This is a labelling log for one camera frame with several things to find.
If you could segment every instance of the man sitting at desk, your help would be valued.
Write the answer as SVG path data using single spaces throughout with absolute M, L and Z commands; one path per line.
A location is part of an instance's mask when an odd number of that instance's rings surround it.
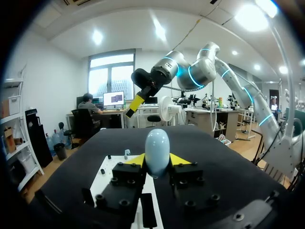
M 86 93 L 84 94 L 83 96 L 83 102 L 81 102 L 79 105 L 78 105 L 78 109 L 88 109 L 89 113 L 92 115 L 92 114 L 103 114 L 103 111 L 101 111 L 99 108 L 97 108 L 93 103 L 92 103 L 92 100 L 93 100 L 93 95 L 90 94 L 90 93 Z

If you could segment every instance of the ceiling light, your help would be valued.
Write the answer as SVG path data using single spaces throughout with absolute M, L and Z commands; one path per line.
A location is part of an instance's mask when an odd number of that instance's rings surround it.
M 300 61 L 300 65 L 301 65 L 301 66 L 305 66 L 305 59 L 303 59 L 303 60 Z
M 259 66 L 258 64 L 255 64 L 255 65 L 254 65 L 254 69 L 257 70 L 257 71 L 259 71 L 259 70 L 261 70 L 261 66 Z
M 274 18 L 277 14 L 277 6 L 271 0 L 255 0 L 256 4 L 269 15 Z
M 101 42 L 102 42 L 103 36 L 100 32 L 95 30 L 94 33 L 93 33 L 92 39 L 93 39 L 93 41 L 96 45 L 100 45 Z
M 263 12 L 255 5 L 243 6 L 235 16 L 238 23 L 250 32 L 256 32 L 268 27 L 268 21 Z
M 288 69 L 287 69 L 286 66 L 281 66 L 281 67 L 279 67 L 278 70 L 280 70 L 281 74 L 287 74 L 288 73 Z
M 156 27 L 156 34 L 162 40 L 166 41 L 165 29 L 161 26 L 157 19 L 153 19 L 154 26 Z

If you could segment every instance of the ceiling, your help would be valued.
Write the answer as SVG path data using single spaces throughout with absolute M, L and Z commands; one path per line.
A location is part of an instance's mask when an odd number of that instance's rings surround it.
M 279 81 L 279 77 L 285 80 L 278 71 L 284 63 L 270 29 L 248 32 L 233 18 L 247 2 L 250 1 L 217 0 L 211 4 L 210 0 L 91 0 L 80 6 L 67 6 L 64 0 L 54 0 L 34 20 L 31 30 L 79 58 L 129 48 L 169 51 L 204 16 L 177 50 L 199 50 L 213 41 L 220 46 L 218 57 L 224 61 L 264 81 Z M 166 30 L 166 44 L 155 35 L 152 15 Z M 298 82 L 304 75 L 299 65 L 301 49 L 285 27 L 283 17 L 277 15 L 273 21 Z M 103 34 L 100 46 L 92 41 L 95 29 Z M 233 50 L 239 54 L 233 56 Z M 254 70 L 254 64 L 261 65 L 261 70 Z

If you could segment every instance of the white fan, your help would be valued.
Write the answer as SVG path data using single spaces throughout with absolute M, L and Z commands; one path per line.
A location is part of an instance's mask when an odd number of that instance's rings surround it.
M 182 108 L 180 105 L 174 105 L 173 101 L 168 96 L 163 96 L 159 102 L 158 113 L 162 121 L 170 121 L 173 119 L 173 125 L 176 124 L 175 116 L 178 113 L 181 113 Z

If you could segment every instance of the robotic arm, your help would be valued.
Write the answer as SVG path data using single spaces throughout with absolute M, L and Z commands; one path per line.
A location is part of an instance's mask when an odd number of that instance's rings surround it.
M 137 93 L 126 115 L 131 117 L 147 97 L 154 96 L 175 76 L 181 90 L 187 92 L 204 88 L 216 78 L 218 73 L 232 90 L 241 108 L 254 104 L 254 115 L 262 130 L 264 147 L 267 149 L 259 156 L 267 162 L 265 172 L 275 180 L 279 180 L 283 174 L 292 178 L 295 167 L 303 160 L 301 157 L 302 136 L 292 139 L 282 134 L 262 92 L 253 82 L 241 86 L 236 74 L 227 63 L 216 57 L 219 50 L 218 45 L 209 42 L 199 51 L 197 60 L 193 64 L 189 64 L 182 53 L 171 51 L 158 61 L 151 73 L 137 69 L 132 74 L 132 81 L 142 90 Z

